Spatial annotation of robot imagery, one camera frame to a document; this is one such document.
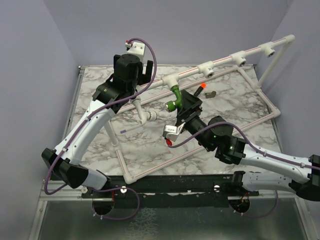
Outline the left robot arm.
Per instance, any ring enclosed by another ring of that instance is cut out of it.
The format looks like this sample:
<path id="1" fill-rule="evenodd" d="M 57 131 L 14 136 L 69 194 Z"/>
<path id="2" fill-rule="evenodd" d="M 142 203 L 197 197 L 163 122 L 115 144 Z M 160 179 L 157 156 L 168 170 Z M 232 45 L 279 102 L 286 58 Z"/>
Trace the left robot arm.
<path id="1" fill-rule="evenodd" d="M 48 167 L 44 183 L 47 185 L 55 175 L 73 189 L 79 186 L 93 188 L 97 196 L 106 197 L 111 190 L 107 176 L 82 166 L 83 155 L 105 123 L 129 100 L 137 98 L 151 86 L 156 73 L 156 59 L 149 60 L 143 67 L 136 54 L 115 55 L 113 73 L 96 88 L 75 127 L 54 149 L 43 150 L 41 157 Z"/>

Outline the green water faucet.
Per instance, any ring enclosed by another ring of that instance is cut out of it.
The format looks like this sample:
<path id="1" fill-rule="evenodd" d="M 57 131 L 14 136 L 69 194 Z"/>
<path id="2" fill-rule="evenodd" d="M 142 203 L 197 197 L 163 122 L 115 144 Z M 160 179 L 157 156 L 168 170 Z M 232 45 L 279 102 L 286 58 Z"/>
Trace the green water faucet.
<path id="1" fill-rule="evenodd" d="M 181 91 L 178 85 L 175 85 L 171 88 L 171 91 L 175 95 L 175 100 L 170 100 L 165 104 L 166 110 L 171 113 L 175 110 L 180 109 L 183 106 L 183 100 Z"/>

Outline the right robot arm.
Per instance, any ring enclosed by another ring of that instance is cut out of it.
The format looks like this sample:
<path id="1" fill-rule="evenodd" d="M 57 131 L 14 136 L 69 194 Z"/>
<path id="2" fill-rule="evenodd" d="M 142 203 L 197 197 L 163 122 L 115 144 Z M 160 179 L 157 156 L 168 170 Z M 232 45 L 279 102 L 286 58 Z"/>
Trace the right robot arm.
<path id="1" fill-rule="evenodd" d="M 229 165 L 248 165 L 275 173 L 275 182 L 284 181 L 284 189 L 300 198 L 318 202 L 320 200 L 320 157 L 298 157 L 274 152 L 251 143 L 235 124 L 221 116 L 212 118 L 209 123 L 200 119 L 202 101 L 186 90 L 180 91 L 181 103 L 177 107 L 176 123 L 190 133 L 182 145 L 196 139 L 198 144 L 215 157 Z"/>

